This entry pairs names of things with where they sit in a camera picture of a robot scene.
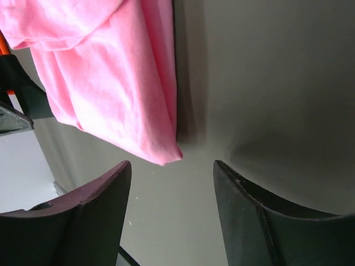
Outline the pink t-shirt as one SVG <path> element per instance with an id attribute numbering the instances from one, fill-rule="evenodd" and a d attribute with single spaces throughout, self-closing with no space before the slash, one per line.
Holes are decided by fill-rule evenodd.
<path id="1" fill-rule="evenodd" d="M 2 1 L 61 123 L 157 165 L 182 159 L 171 1 Z"/>

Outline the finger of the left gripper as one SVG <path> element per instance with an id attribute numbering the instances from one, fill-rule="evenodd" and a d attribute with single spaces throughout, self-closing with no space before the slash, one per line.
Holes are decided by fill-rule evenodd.
<path id="1" fill-rule="evenodd" d="M 15 55 L 1 55 L 1 130 L 33 130 L 34 120 L 52 117 L 47 95 Z"/>

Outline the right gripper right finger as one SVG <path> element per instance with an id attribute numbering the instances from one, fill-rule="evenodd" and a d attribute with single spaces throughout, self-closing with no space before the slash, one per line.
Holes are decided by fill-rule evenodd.
<path id="1" fill-rule="evenodd" d="M 353 265 L 354 215 L 286 200 L 214 162 L 214 188 L 229 265 Z"/>

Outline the folded orange t-shirt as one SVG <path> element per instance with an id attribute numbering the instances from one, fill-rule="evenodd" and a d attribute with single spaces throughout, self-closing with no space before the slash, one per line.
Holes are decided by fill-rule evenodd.
<path id="1" fill-rule="evenodd" d="M 1 32 L 1 93 L 9 97 L 16 95 L 11 82 L 11 60 L 13 59 L 6 39 Z"/>

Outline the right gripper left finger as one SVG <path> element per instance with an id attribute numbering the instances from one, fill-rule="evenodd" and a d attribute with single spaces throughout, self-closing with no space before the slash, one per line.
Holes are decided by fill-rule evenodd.
<path id="1" fill-rule="evenodd" d="M 131 186 L 123 161 L 29 210 L 1 214 L 1 265 L 131 265 L 120 246 Z"/>

